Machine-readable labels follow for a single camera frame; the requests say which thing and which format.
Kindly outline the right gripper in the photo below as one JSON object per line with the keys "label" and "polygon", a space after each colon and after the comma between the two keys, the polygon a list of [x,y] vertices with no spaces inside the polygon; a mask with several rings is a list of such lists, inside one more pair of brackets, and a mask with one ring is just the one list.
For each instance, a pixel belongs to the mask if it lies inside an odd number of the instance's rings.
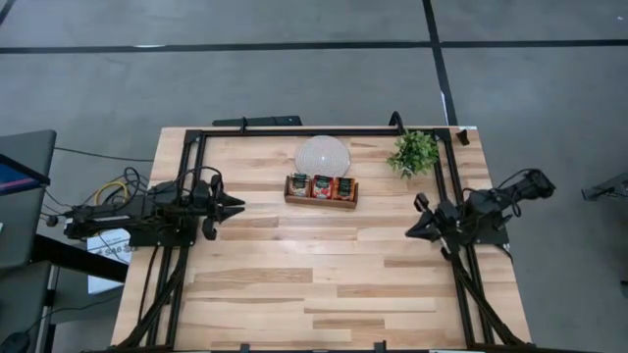
{"label": "right gripper", "polygon": [[423,211],[417,224],[407,230],[405,236],[428,241],[458,236],[462,233],[461,221],[462,213],[459,207],[446,200],[434,211]]}

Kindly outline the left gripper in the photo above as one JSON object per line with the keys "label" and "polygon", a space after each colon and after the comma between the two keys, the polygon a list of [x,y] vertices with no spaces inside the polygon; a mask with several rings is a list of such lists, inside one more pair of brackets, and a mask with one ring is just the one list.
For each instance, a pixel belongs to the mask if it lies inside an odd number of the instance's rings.
{"label": "left gripper", "polygon": [[224,185],[222,178],[213,175],[209,181],[199,180],[190,193],[190,205],[194,216],[210,217],[214,221],[226,221],[244,211],[240,206],[245,202],[236,197],[223,192]]}

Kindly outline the beige vanilla cinnamon tea packet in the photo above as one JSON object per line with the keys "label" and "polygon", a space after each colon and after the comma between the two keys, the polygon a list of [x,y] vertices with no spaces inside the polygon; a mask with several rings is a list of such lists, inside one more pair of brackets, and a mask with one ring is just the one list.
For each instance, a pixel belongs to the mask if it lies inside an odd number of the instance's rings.
{"label": "beige vanilla cinnamon tea packet", "polygon": [[308,197],[310,178],[306,174],[292,174],[288,180],[288,194],[295,197]]}

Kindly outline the orange peach tea packet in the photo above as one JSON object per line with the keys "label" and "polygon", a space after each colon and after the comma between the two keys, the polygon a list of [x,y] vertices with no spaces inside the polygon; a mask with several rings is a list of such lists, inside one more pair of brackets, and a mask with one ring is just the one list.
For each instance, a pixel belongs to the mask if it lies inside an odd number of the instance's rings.
{"label": "orange peach tea packet", "polygon": [[333,199],[340,201],[352,201],[355,193],[355,179],[336,177],[334,180]]}

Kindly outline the red strawberry tea packet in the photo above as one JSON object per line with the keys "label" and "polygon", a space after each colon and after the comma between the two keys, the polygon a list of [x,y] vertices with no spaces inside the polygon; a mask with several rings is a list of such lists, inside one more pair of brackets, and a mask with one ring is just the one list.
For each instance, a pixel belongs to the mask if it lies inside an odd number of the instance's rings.
{"label": "red strawberry tea packet", "polygon": [[329,176],[315,175],[311,183],[311,196],[317,199],[332,199],[334,179]]}

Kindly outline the wooden tea box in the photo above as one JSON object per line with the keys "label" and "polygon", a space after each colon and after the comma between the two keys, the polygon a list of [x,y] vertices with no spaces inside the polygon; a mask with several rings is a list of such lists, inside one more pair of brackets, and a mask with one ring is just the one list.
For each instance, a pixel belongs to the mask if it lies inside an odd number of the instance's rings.
{"label": "wooden tea box", "polygon": [[347,210],[354,210],[357,207],[358,199],[359,199],[359,183],[355,181],[355,193],[354,199],[352,201],[340,201],[332,199],[317,199],[311,196],[311,183],[313,177],[310,177],[310,193],[308,197],[295,197],[288,194],[288,180],[289,177],[286,177],[285,187],[284,187],[284,199],[289,204],[299,204],[299,205],[308,205],[308,206],[319,206],[319,207],[331,207],[331,208],[340,208]]}

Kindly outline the green plant in white pot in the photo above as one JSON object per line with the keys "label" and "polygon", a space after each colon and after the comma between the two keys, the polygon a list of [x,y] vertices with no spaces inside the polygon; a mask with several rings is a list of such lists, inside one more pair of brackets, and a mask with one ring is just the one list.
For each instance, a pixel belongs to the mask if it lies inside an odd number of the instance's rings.
{"label": "green plant in white pot", "polygon": [[431,134],[422,131],[407,131],[394,146],[397,150],[386,162],[401,178],[425,174],[440,160],[437,142]]}

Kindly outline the black flat floor bar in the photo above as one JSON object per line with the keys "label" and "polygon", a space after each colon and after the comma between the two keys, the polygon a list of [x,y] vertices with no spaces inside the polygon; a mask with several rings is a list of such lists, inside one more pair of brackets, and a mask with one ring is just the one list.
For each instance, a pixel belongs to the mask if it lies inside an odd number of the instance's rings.
{"label": "black flat floor bar", "polygon": [[301,126],[300,116],[242,117],[238,119],[215,120],[212,126]]}

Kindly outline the white woven round placemat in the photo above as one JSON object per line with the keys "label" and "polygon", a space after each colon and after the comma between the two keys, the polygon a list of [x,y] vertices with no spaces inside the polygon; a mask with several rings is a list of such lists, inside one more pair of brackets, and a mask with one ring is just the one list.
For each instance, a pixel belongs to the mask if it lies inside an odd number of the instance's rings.
{"label": "white woven round placemat", "polygon": [[351,158],[348,148],[339,139],[316,135],[299,146],[294,164],[301,174],[343,177],[349,170]]}

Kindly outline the dark grey desk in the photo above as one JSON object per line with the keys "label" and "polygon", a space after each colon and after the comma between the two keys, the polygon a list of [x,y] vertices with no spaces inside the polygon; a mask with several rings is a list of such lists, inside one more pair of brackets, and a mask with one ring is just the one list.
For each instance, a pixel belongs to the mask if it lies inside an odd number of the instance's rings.
{"label": "dark grey desk", "polygon": [[[0,136],[0,155],[48,177],[56,137],[52,129]],[[42,200],[42,188],[0,196],[0,272],[28,263]]]}

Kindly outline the laptop with blue screen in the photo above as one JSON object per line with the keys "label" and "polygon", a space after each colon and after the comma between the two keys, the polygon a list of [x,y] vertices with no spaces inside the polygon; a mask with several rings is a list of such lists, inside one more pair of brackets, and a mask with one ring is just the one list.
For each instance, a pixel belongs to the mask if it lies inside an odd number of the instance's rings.
{"label": "laptop with blue screen", "polygon": [[0,196],[29,191],[48,183],[48,178],[0,154]]}

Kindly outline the black aluminium table frame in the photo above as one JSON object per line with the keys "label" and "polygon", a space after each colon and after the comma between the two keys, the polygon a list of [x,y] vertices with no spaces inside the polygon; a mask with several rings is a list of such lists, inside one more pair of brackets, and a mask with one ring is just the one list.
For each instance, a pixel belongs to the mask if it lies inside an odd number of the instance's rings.
{"label": "black aluminium table frame", "polygon": [[175,327],[178,350],[459,348],[482,341],[478,310],[462,311],[449,263],[436,243],[410,239],[413,200],[453,196],[448,169],[402,179],[388,165],[391,126],[326,127],[349,150],[359,186],[354,209],[289,204],[286,177],[314,127],[208,129],[203,143],[182,127],[161,131],[153,182],[201,166],[245,201],[214,241],[191,247],[181,308],[165,310],[158,343]]}

